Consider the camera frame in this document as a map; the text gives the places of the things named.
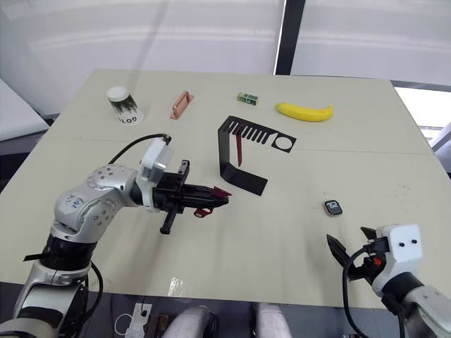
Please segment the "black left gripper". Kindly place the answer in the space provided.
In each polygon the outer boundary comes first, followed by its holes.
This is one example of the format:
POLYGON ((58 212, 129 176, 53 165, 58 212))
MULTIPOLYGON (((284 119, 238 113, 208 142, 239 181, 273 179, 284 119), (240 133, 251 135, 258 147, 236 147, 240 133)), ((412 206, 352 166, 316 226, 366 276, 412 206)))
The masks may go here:
POLYGON ((181 191, 183 194, 195 196, 213 196, 214 188, 184 184, 190 171, 190 162, 182 160, 176 173, 164 173, 158 185, 153 189, 153 202, 155 209, 166 212, 166 218, 160 227, 161 234, 170 234, 174 220, 182 214, 184 208, 218 208, 229 203, 228 197, 184 197, 181 204, 181 191))

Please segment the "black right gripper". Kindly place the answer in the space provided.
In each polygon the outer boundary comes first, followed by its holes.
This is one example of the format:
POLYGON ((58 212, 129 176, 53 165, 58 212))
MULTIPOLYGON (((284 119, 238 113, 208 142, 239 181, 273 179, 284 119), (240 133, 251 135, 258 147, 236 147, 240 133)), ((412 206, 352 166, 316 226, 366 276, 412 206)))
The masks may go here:
POLYGON ((360 279, 374 281, 386 265, 385 256, 390 251, 388 238, 380 237, 377 239, 376 230, 369 227, 361 227, 361 231, 369 243, 363 245, 360 250, 351 256, 347 254, 342 243, 330 234, 326 235, 327 244, 334 259, 342 268, 347 267, 349 281, 360 279), (360 266, 355 266, 354 261, 362 254, 366 254, 363 263, 360 266))

